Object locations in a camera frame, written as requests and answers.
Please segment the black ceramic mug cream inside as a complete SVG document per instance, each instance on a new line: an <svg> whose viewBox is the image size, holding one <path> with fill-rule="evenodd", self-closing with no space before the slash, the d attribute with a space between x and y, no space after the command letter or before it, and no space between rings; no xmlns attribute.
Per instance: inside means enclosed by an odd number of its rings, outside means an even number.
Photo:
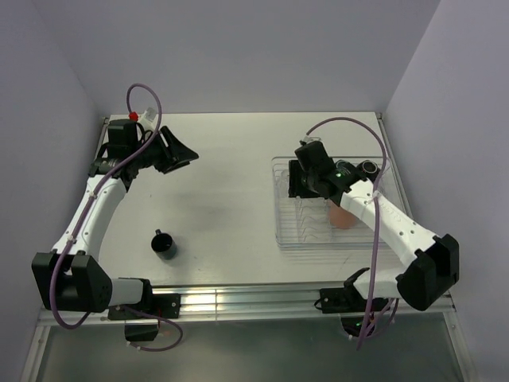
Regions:
<svg viewBox="0 0 509 382"><path fill-rule="evenodd" d="M379 166L371 161L371 160L364 160L360 164L357 165L357 168L373 183L375 184L375 181L377 177L380 174L380 168Z"/></svg>

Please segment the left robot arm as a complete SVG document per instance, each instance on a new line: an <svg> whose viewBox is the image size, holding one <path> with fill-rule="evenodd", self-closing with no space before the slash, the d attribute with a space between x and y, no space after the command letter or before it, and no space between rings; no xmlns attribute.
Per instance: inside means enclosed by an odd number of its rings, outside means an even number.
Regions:
<svg viewBox="0 0 509 382"><path fill-rule="evenodd" d="M38 252L33 258L32 271L44 307L101 313L126 305L137 318L152 314L155 298L150 281L111 278L99 265L100 248L115 210L141 170L170 173L198 157L166 126L151 134L147 124L111 120L71 223L51 251Z"/></svg>

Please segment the orange plastic cup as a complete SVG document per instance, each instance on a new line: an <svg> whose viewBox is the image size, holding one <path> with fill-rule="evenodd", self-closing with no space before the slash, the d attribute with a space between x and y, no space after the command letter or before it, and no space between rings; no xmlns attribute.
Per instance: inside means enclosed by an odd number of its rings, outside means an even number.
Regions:
<svg viewBox="0 0 509 382"><path fill-rule="evenodd" d="M356 217L340 206L329 202L328 218L330 224L338 229L349 229L356 225Z"/></svg>

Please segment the clear glass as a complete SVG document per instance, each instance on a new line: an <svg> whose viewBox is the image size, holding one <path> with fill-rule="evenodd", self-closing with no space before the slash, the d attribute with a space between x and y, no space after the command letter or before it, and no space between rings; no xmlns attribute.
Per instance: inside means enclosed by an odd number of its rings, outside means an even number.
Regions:
<svg viewBox="0 0 509 382"><path fill-rule="evenodd" d="M289 189L289 171L276 170L274 173L274 180L277 191L283 196L288 195Z"/></svg>

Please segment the dark green ceramic mug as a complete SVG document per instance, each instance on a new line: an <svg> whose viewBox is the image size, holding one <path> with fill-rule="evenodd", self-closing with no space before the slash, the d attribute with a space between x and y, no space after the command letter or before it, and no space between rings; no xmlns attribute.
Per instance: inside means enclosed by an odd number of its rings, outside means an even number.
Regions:
<svg viewBox="0 0 509 382"><path fill-rule="evenodd" d="M336 162L336 169L341 176L350 176L356 173L356 168L348 161L339 160Z"/></svg>

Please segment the aluminium extrusion rail frame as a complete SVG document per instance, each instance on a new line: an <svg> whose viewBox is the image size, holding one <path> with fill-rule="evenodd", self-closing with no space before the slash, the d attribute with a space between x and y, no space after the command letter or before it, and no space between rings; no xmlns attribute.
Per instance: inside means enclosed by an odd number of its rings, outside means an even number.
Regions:
<svg viewBox="0 0 509 382"><path fill-rule="evenodd" d="M181 322L226 322L254 321L268 319L330 318L332 314L322 314L314 307L323 288L341 287L339 283L275 283L239 286L157 286L156 296L179 294L181 307L178 318ZM418 311L406 302L398 304L398 314L449 314L456 312L451 294L440 297L428 310ZM112 321L107 311L91 314L82 326L108 325L122 323L150 323L142 319Z"/></svg>

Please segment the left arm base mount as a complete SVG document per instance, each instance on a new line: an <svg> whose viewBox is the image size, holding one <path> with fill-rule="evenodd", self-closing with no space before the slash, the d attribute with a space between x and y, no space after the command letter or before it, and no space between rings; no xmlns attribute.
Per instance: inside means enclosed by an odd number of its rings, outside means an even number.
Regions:
<svg viewBox="0 0 509 382"><path fill-rule="evenodd" d="M147 302L133 305L111 307L107 318L110 321L135 321L139 319L155 319L155 324L125 324L124 337L130 345L144 345L151 342L158 334L162 334L162 326L170 325L177 331L177 337L171 347L176 347L183 339L183 329L173 321L179 318L181 294L154 294Z"/></svg>

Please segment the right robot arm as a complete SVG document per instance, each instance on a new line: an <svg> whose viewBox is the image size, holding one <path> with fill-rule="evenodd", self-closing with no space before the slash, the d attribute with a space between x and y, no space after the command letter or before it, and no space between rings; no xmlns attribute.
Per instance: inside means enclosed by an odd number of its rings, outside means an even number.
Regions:
<svg viewBox="0 0 509 382"><path fill-rule="evenodd" d="M370 160L333 160L322 142L297 148L289 163L289 196L322 198L362 221L396 254L401 267L372 273L364 268L340 290L338 310L362 310L373 299L377 309L400 298L424 311L459 280L459 244L449 234L423 228L376 188L382 167Z"/></svg>

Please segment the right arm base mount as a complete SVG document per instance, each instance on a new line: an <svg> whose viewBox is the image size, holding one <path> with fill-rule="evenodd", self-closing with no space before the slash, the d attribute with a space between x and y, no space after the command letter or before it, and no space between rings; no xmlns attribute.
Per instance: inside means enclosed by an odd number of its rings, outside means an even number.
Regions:
<svg viewBox="0 0 509 382"><path fill-rule="evenodd" d="M358 337L363 323L367 300L353 286L322 288L314 307L322 314L362 314L361 318L342 318L341 323L347 334Z"/></svg>

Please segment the small black mug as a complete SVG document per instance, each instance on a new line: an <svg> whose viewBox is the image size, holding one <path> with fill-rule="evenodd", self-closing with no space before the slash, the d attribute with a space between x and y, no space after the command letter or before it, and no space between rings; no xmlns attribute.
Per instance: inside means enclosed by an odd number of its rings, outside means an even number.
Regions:
<svg viewBox="0 0 509 382"><path fill-rule="evenodd" d="M173 237L157 229L150 242L152 251L162 259L170 260L177 255L177 245Z"/></svg>

